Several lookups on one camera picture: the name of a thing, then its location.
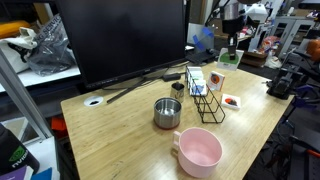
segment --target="small cup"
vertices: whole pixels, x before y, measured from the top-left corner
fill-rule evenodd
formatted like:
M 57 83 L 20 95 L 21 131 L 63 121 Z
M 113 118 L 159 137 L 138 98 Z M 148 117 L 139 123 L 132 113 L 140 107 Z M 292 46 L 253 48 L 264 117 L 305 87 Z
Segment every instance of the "small cup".
M 181 103 L 170 97 L 161 98 L 154 104 L 154 122 L 161 129 L 173 129 L 180 124 Z
M 196 178 L 209 177 L 222 157 L 218 138 L 202 128 L 193 127 L 182 133 L 175 131 L 173 148 L 178 151 L 181 167 Z
M 184 85 L 176 82 L 171 85 L 170 97 L 177 99 L 180 103 L 184 99 Z

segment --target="desk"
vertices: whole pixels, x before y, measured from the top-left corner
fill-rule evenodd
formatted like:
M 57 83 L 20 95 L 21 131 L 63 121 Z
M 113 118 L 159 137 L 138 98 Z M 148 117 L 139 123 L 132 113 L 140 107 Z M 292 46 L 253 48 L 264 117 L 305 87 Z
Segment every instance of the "desk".
M 262 84 L 265 78 L 217 69 L 216 62 L 202 67 L 205 77 L 211 70 L 225 75 L 223 93 L 241 97 L 240 111 L 224 108 L 223 123 L 202 124 L 193 98 L 186 95 L 180 125 L 174 130 L 201 127 L 213 132 L 223 155 L 208 179 L 242 179 L 292 97 L 280 100 L 268 95 Z M 172 151 L 174 130 L 159 129 L 153 122 L 153 105 L 170 95 L 172 83 L 159 80 L 111 104 L 86 107 L 83 102 L 90 96 L 106 101 L 118 92 L 97 90 L 61 103 L 81 179 L 192 179 Z M 222 92 L 214 94 L 220 101 Z

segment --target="pink bowl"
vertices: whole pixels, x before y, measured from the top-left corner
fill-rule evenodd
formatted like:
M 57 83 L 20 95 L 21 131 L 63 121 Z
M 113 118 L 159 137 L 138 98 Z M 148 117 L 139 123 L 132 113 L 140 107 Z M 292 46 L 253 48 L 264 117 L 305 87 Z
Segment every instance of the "pink bowl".
M 173 143 L 181 167 L 193 177 L 210 176 L 222 156 L 220 141 L 202 128 L 189 128 L 182 133 L 175 131 Z

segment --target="mug handle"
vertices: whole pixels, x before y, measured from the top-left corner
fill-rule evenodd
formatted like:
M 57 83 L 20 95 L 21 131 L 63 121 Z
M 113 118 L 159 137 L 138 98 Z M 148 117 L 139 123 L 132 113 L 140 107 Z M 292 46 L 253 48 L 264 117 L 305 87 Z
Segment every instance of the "mug handle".
M 175 149 L 176 151 L 179 151 L 179 141 L 177 141 L 177 139 L 179 140 L 180 136 L 181 136 L 181 133 L 179 133 L 178 131 L 173 132 L 173 146 L 172 146 L 172 148 Z

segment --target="floor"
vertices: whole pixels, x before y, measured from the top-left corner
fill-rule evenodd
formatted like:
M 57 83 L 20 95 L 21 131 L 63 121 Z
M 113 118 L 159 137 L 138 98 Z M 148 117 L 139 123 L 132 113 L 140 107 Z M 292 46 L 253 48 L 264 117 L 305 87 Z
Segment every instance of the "floor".
M 226 39 L 215 38 L 214 42 L 215 49 L 217 50 L 220 50 L 221 47 L 227 47 Z M 240 63 L 238 68 L 268 79 L 273 79 L 279 72 L 276 69 L 254 67 L 243 63 Z M 313 80 L 309 80 L 308 82 L 320 85 Z M 313 139 L 320 139 L 320 104 L 318 103 L 315 109 L 296 108 L 292 114 L 287 117 L 292 108 L 293 106 L 289 106 L 283 118 L 279 119 L 278 125 L 275 127 L 273 133 L 244 177 L 245 180 L 307 179 L 305 177 L 307 171 L 304 170 L 306 167 L 304 156 L 302 153 L 295 154 L 290 151 L 292 144 L 289 143 L 288 137 L 295 135 L 299 139 L 304 140 L 306 134 L 312 133 L 314 136 L 311 139 L 307 139 L 308 143 L 320 149 L 320 143 L 318 143 L 320 140 L 316 141 Z M 305 149 L 298 145 L 293 145 L 293 151 L 295 151 L 295 149 L 302 149 L 301 152 L 305 152 Z

